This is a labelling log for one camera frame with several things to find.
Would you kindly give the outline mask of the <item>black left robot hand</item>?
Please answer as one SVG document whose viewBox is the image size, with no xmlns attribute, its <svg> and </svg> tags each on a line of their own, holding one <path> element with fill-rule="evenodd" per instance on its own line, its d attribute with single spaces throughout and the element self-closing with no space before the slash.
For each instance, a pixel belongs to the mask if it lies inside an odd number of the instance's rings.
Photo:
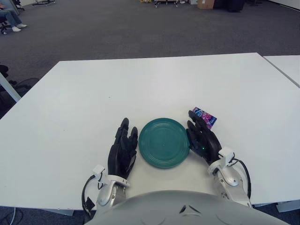
<svg viewBox="0 0 300 225">
<path fill-rule="evenodd" d="M 136 147 L 138 144 L 138 130 L 132 128 L 128 136 L 129 119 L 124 118 L 117 130 L 114 144 L 111 146 L 108 156 L 108 174 L 127 179 L 136 159 Z"/>
</svg>

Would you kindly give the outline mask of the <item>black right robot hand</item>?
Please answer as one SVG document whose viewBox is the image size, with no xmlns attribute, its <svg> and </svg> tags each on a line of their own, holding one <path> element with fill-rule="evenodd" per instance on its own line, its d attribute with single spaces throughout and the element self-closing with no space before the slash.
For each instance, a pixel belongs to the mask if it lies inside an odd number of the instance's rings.
<svg viewBox="0 0 300 225">
<path fill-rule="evenodd" d="M 190 120 L 187 121 L 187 137 L 189 148 L 204 158 L 208 165 L 219 160 L 218 152 L 222 149 L 216 135 L 207 127 L 203 118 L 189 110 Z"/>
</svg>

